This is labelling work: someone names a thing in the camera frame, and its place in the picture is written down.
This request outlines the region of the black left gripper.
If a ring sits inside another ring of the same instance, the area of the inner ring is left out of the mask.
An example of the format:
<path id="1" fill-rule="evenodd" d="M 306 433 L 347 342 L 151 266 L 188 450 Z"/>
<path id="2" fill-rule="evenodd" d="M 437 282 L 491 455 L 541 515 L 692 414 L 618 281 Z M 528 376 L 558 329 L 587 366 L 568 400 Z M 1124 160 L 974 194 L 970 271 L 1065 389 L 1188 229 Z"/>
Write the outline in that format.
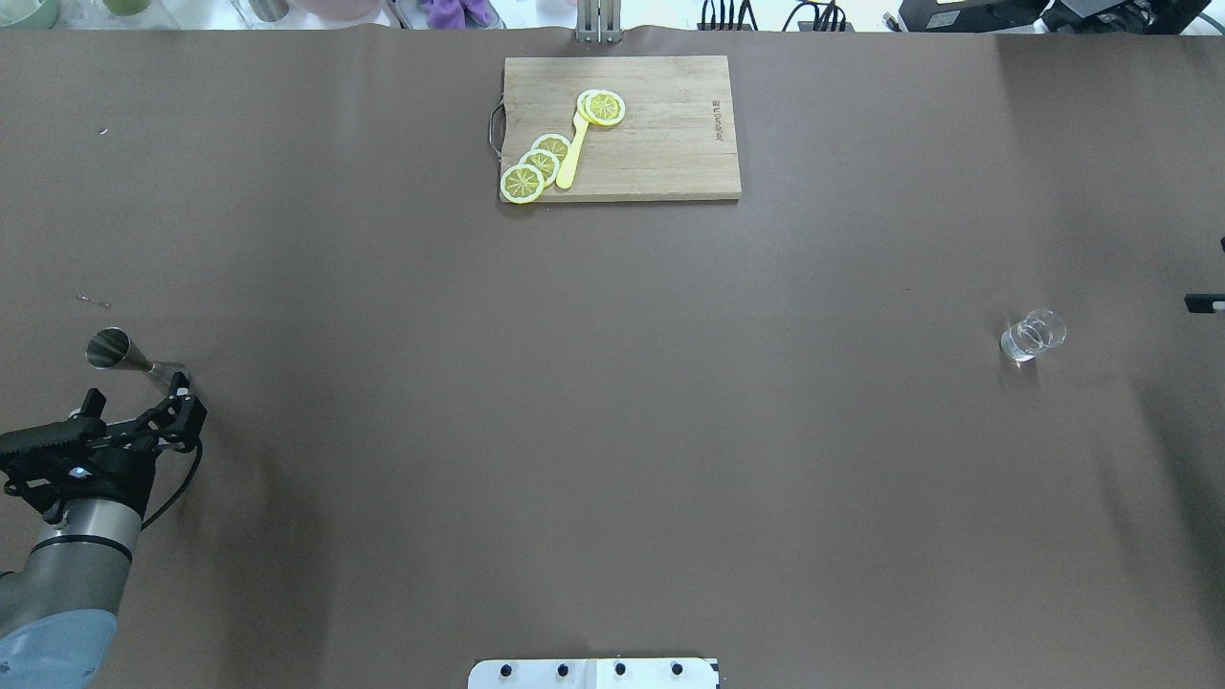
<path id="1" fill-rule="evenodd" d="M 183 497 L 183 487 L 148 512 L 158 459 L 167 450 L 197 451 L 209 414 L 187 371 L 172 371 L 165 383 L 167 397 L 131 421 L 100 421 L 108 398 L 89 387 L 80 416 L 2 434 L 2 492 L 26 501 L 45 522 L 60 522 L 69 501 L 78 499 L 118 501 L 145 522 L 160 519 Z"/>

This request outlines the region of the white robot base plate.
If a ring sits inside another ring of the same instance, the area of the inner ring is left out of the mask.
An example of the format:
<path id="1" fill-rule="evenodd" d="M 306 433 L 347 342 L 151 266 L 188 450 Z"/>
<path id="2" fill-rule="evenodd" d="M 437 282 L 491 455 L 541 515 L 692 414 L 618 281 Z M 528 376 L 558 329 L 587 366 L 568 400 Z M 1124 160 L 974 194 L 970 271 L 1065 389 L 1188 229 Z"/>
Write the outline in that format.
<path id="1" fill-rule="evenodd" d="M 701 657 L 486 660 L 468 688 L 722 688 L 718 661 Z"/>

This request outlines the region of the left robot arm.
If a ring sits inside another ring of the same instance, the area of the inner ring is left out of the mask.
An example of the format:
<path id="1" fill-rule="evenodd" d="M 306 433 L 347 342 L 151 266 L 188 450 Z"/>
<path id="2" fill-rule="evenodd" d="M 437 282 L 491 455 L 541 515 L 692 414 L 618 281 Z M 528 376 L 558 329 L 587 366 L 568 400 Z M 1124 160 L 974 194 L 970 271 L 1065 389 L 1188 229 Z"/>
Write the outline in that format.
<path id="1" fill-rule="evenodd" d="M 103 667 L 141 532 L 154 523 L 149 493 L 160 454 L 203 457 L 207 416 L 187 371 L 130 421 L 103 419 L 89 389 L 62 421 L 2 435 L 2 493 L 43 527 L 20 571 L 2 574 L 2 685 L 85 688 Z"/>

